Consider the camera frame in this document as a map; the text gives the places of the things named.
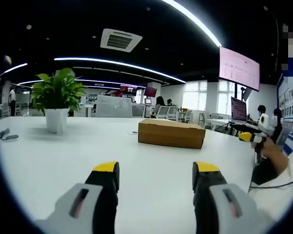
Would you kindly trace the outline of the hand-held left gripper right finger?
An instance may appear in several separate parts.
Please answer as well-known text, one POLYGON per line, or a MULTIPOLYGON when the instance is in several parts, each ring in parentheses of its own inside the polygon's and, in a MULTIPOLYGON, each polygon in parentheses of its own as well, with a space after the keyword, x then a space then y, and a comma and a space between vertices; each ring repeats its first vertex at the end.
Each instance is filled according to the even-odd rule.
POLYGON ((227 183, 213 164, 192 167, 193 205, 197 234, 264 234, 269 227, 255 201, 236 184, 227 183))

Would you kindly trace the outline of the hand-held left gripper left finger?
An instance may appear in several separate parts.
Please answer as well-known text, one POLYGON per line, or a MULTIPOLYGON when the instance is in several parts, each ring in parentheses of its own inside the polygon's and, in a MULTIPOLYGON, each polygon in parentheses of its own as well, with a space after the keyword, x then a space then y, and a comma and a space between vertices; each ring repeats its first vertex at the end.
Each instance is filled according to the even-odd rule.
POLYGON ((112 161, 96 166, 55 203, 46 219, 35 221, 45 234, 113 234, 118 206, 120 166, 112 161))

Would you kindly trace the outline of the person's right hand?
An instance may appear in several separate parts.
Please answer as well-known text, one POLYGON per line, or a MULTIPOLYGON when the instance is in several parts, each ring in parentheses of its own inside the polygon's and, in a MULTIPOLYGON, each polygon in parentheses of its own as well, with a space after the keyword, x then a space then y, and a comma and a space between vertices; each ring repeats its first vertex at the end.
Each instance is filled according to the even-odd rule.
POLYGON ((272 162, 277 162, 283 157, 283 154, 278 146, 270 138, 266 138, 263 142, 261 154, 268 157, 272 162))

